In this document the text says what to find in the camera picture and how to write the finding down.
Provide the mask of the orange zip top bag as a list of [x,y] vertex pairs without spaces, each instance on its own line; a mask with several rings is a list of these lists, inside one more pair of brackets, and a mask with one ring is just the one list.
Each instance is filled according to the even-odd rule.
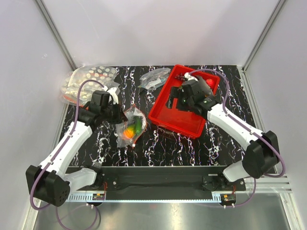
[[144,113],[135,105],[124,112],[128,119],[116,125],[117,147],[135,147],[139,137],[145,132],[147,121]]

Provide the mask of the orange green toy mango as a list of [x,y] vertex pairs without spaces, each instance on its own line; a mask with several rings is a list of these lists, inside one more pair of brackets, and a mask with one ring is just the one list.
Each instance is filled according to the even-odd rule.
[[135,128],[133,126],[127,127],[123,132],[123,136],[128,139],[133,138],[135,136]]

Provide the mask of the green toy cucumber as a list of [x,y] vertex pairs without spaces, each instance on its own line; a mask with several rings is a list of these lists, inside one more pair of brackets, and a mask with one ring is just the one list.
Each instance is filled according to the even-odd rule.
[[135,134],[138,135],[142,131],[142,117],[135,116]]

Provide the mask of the red toy apple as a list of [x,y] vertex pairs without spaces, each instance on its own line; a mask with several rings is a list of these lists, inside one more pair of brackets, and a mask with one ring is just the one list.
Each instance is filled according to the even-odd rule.
[[206,83],[208,84],[208,86],[213,90],[215,87],[215,81],[212,79],[207,79]]

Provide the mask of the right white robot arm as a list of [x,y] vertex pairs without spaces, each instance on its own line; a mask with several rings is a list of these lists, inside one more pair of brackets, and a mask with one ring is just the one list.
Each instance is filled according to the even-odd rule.
[[238,144],[245,155],[242,160],[227,166],[218,177],[218,185],[224,190],[234,186],[235,181],[247,177],[259,179],[281,162],[276,134],[263,132],[248,125],[230,112],[214,95],[205,94],[201,83],[188,80],[179,87],[171,87],[166,102],[171,109],[176,102],[180,111],[193,112],[217,125]]

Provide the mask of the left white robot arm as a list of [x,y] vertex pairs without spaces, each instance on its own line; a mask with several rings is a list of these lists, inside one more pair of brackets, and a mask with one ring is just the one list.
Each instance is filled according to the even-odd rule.
[[116,94],[116,89],[94,91],[92,98],[83,107],[76,108],[75,120],[54,150],[38,166],[29,166],[26,180],[30,203],[34,198],[60,207],[70,193],[86,186],[97,190],[103,186],[103,177],[96,166],[83,167],[67,174],[67,168],[83,143],[106,121],[121,124],[127,121]]

